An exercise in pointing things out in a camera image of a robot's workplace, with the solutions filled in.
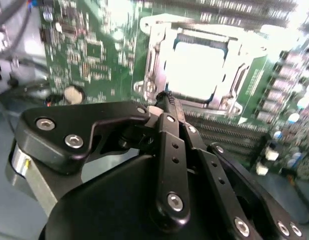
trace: black metal bracket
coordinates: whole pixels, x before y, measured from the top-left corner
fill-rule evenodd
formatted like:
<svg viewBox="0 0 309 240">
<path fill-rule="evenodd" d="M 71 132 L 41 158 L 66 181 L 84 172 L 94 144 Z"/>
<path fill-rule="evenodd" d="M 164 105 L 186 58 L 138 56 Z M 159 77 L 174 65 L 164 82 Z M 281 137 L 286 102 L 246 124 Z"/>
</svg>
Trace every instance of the black metal bracket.
<svg viewBox="0 0 309 240">
<path fill-rule="evenodd" d="M 226 149 L 218 143 L 204 144 L 198 130 L 185 122 L 181 103 L 171 93 L 159 94 L 154 108 L 161 109 L 160 114 L 132 102 L 31 109 L 22 114 L 15 139 L 21 151 L 33 159 L 36 174 L 56 193 L 54 199 L 59 200 L 71 189 L 85 189 L 77 188 L 80 170 L 96 150 L 110 155 L 139 148 L 140 155 L 152 156 L 157 163 L 149 212 L 162 232 L 179 232 L 189 224 L 187 166 L 196 166 L 218 209 L 216 221 L 224 229 L 223 238 L 305 239 L 296 232 L 300 228 L 289 214 Z M 67 143 L 70 135 L 80 137 L 74 139 L 72 147 Z"/>
</svg>

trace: aluminum part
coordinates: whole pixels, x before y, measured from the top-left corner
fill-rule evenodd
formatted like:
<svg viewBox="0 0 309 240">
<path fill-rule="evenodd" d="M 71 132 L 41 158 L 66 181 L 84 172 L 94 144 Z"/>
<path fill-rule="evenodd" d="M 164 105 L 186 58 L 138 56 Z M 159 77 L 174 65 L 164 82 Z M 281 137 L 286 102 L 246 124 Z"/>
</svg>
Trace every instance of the aluminum part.
<svg viewBox="0 0 309 240">
<path fill-rule="evenodd" d="M 239 232 L 244 236 L 248 237 L 250 234 L 248 225 L 242 221 L 239 217 L 234 219 L 235 227 L 239 230 Z"/>
<path fill-rule="evenodd" d="M 180 212 L 184 208 L 183 201 L 178 195 L 174 193 L 170 193 L 168 195 L 167 200 L 168 200 L 169 206 L 176 212 Z"/>
</svg>

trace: electronic component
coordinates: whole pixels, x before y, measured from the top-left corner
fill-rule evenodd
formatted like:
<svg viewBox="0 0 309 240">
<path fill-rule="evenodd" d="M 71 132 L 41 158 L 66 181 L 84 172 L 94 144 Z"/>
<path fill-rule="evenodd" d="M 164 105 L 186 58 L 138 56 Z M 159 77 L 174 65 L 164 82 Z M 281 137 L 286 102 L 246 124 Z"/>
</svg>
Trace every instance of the electronic component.
<svg viewBox="0 0 309 240">
<path fill-rule="evenodd" d="M 303 94 L 297 94 L 293 101 L 296 103 L 299 109 L 306 109 L 309 106 L 309 97 Z"/>
<path fill-rule="evenodd" d="M 262 165 L 261 162 L 257 162 L 256 167 L 255 167 L 255 171 L 256 171 L 256 174 L 258 174 L 260 176 L 265 176 L 268 173 L 269 168 Z"/>
<path fill-rule="evenodd" d="M 172 23 L 160 23 L 162 18 Z M 184 105 L 205 109 L 207 114 L 241 114 L 238 94 L 252 60 L 267 54 L 265 39 L 243 28 L 190 22 L 171 14 L 140 20 L 150 41 L 144 81 L 136 82 L 134 91 L 151 103 L 168 89 Z M 248 39 L 254 39 L 255 45 Z M 148 82 L 155 86 L 151 91 Z"/>
<path fill-rule="evenodd" d="M 262 111 L 275 113 L 279 110 L 280 105 L 274 101 L 264 101 L 262 104 Z"/>
<path fill-rule="evenodd" d="M 270 90 L 266 95 L 267 100 L 274 101 L 279 104 L 282 104 L 286 98 L 287 98 L 286 94 L 277 90 Z"/>
<path fill-rule="evenodd" d="M 5 32 L 0 31 L 0 52 L 6 49 L 9 41 Z"/>
<path fill-rule="evenodd" d="M 279 157 L 279 152 L 276 150 L 276 146 L 274 143 L 270 144 L 270 146 L 268 146 L 266 149 L 265 149 L 265 158 L 268 160 L 268 161 L 275 161 L 277 160 L 277 158 Z"/>
<path fill-rule="evenodd" d="M 288 92 L 293 86 L 293 82 L 282 79 L 274 79 L 271 85 L 272 88 L 283 92 Z"/>
<path fill-rule="evenodd" d="M 45 44 L 50 44 L 52 42 L 51 38 L 51 30 L 48 28 L 41 28 L 39 30 L 40 33 L 40 39 Z"/>
<path fill-rule="evenodd" d="M 301 67 L 306 61 L 307 57 L 299 52 L 282 52 L 280 54 L 281 58 L 284 61 L 284 64 L 293 65 L 294 67 Z"/>
<path fill-rule="evenodd" d="M 62 16 L 64 18 L 75 19 L 77 17 L 77 9 L 72 6 L 66 6 L 62 9 Z"/>
<path fill-rule="evenodd" d="M 284 115 L 287 117 L 287 121 L 290 123 L 290 124 L 294 124 L 296 122 L 298 122 L 299 118 L 300 118 L 300 115 L 299 113 L 296 112 L 296 110 L 294 109 L 289 109 L 287 110 Z"/>
<path fill-rule="evenodd" d="M 79 86 L 68 86 L 63 91 L 64 99 L 71 105 L 81 104 L 85 100 L 85 92 Z"/>
<path fill-rule="evenodd" d="M 48 8 L 42 13 L 42 17 L 48 23 L 52 23 L 52 21 L 54 20 L 54 15 Z"/>
<path fill-rule="evenodd" d="M 300 71 L 297 68 L 285 65 L 276 67 L 275 72 L 277 73 L 278 77 L 291 80 L 294 80 L 300 74 Z"/>
<path fill-rule="evenodd" d="M 265 122 L 267 124 L 270 124 L 275 119 L 275 115 L 266 111 L 259 111 L 256 115 L 256 119 Z"/>
<path fill-rule="evenodd" d="M 60 23 L 56 22 L 55 23 L 55 29 L 62 34 L 66 35 L 76 35 L 77 34 L 77 29 L 75 26 L 71 26 L 67 23 Z"/>
</svg>

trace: green circuit board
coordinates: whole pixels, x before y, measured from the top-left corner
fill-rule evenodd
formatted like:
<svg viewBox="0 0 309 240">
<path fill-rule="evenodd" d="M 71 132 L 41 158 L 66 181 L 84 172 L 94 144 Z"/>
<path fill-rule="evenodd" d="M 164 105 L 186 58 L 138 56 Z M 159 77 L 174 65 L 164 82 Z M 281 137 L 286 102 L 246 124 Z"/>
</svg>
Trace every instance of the green circuit board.
<svg viewBox="0 0 309 240">
<path fill-rule="evenodd" d="M 201 2 L 205 6 L 208 5 L 208 2 L 211 6 L 216 4 L 215 1 Z M 235 9 L 239 9 L 239 2 L 232 6 L 233 12 Z M 253 13 L 259 13 L 258 10 L 251 11 L 250 9 L 248 11 L 249 6 L 245 8 L 247 8 L 246 15 L 251 13 L 252 16 Z M 263 33 L 259 32 L 262 27 L 260 21 L 245 20 L 236 16 L 225 17 L 222 14 L 208 13 L 206 10 L 203 12 L 200 9 L 200 7 L 189 9 L 171 4 L 153 3 L 152 1 L 130 0 L 113 1 L 113 3 L 106 0 L 55 0 L 53 5 L 40 7 L 42 23 L 40 34 L 45 46 L 50 72 L 48 79 L 52 91 L 62 95 L 68 86 L 78 86 L 84 91 L 83 104 L 116 101 L 151 104 L 134 90 L 134 85 L 145 79 L 150 36 L 141 30 L 140 24 L 141 19 L 147 17 L 169 14 L 188 18 L 196 23 L 241 27 L 263 36 Z M 269 11 L 264 13 L 261 11 L 260 14 L 263 14 L 264 18 L 270 18 L 267 16 Z M 304 44 L 309 40 L 308 37 L 307 32 L 302 32 L 299 38 L 303 40 Z M 202 135 L 207 138 L 213 134 L 207 135 L 208 133 L 205 133 L 205 130 L 206 132 L 211 131 L 207 130 L 208 123 L 201 122 L 201 120 L 231 125 L 233 129 L 237 128 L 229 130 L 230 132 L 251 131 L 247 135 L 237 134 L 230 142 L 225 141 L 225 144 L 229 143 L 228 147 L 231 149 L 233 148 L 232 144 L 244 138 L 248 147 L 243 144 L 242 149 L 233 148 L 233 152 L 238 155 L 245 151 L 245 148 L 250 146 L 254 148 L 258 145 L 259 138 L 255 138 L 254 135 L 268 134 L 272 133 L 274 129 L 288 128 L 287 116 L 284 111 L 287 108 L 296 108 L 296 104 L 291 101 L 292 91 L 284 93 L 287 95 L 286 100 L 281 103 L 278 111 L 273 113 L 271 121 L 267 121 L 265 117 L 258 118 L 260 105 L 263 103 L 265 95 L 270 91 L 269 86 L 272 84 L 274 69 L 280 59 L 281 52 L 281 49 L 273 47 L 268 49 L 264 56 L 252 60 L 246 76 L 242 80 L 240 91 L 237 93 L 236 100 L 243 108 L 240 114 L 214 115 L 208 114 L 200 108 L 184 106 L 188 119 L 192 119 L 192 124 L 201 128 Z M 63 100 L 56 104 L 66 105 L 69 103 Z M 220 138 L 216 139 L 222 141 L 226 139 L 226 135 L 225 133 L 222 136 L 220 133 Z M 282 159 L 289 155 L 289 151 L 290 147 L 285 150 Z M 255 152 L 247 153 L 247 160 L 251 159 L 254 154 Z M 247 168 L 250 166 L 245 159 L 241 160 L 241 163 Z M 272 166 L 270 170 L 278 172 L 278 169 L 286 164 L 287 159 L 278 161 L 276 166 Z M 306 170 L 299 171 L 298 176 L 309 181 L 309 157 L 299 165 L 302 164 L 306 166 Z"/>
<path fill-rule="evenodd" d="M 115 18 L 108 17 L 106 9 L 102 17 L 99 16 L 100 1 L 86 0 L 76 3 L 76 9 L 82 13 L 83 21 L 89 26 L 87 34 L 73 39 L 64 37 L 54 30 L 51 43 L 45 45 L 50 69 L 49 79 L 55 93 L 62 94 L 67 86 L 76 85 L 82 87 L 86 93 L 84 103 L 129 100 L 145 102 L 133 91 L 134 83 L 144 79 L 149 45 L 149 36 L 138 27 L 140 19 L 165 13 L 199 21 L 202 13 L 176 7 L 163 9 L 160 5 L 147 7 L 145 4 L 129 3 L 130 6 L 125 10 L 115 9 L 118 11 L 116 14 L 126 18 L 123 22 L 117 23 L 120 27 L 124 24 L 124 27 L 120 28 L 120 33 L 123 34 L 123 39 L 120 40 L 114 38 L 116 29 L 112 29 L 113 23 L 106 22 Z M 56 19 L 62 17 L 62 10 L 58 4 L 52 10 Z M 218 22 L 217 18 L 210 21 L 211 24 Z M 53 28 L 53 23 L 44 19 L 42 23 L 45 29 Z M 94 61 L 100 55 L 102 61 Z M 274 65 L 275 62 L 269 61 L 266 56 L 253 60 L 238 97 L 244 111 L 229 121 L 238 123 L 242 117 L 249 119 L 248 124 L 255 123 L 252 115 L 269 83 Z M 84 74 L 89 74 L 89 79 L 85 79 Z M 259 126 L 263 123 L 257 121 L 256 124 Z"/>
</svg>

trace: connector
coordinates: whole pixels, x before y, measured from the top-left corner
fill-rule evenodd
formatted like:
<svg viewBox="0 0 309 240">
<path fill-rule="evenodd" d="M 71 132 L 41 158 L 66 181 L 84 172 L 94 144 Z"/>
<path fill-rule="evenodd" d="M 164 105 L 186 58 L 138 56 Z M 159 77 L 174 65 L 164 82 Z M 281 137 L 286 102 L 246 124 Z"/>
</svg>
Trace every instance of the connector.
<svg viewBox="0 0 309 240">
<path fill-rule="evenodd" d="M 41 28 L 39 32 L 40 32 L 41 42 L 45 44 L 50 44 L 52 42 L 50 29 Z"/>
</svg>

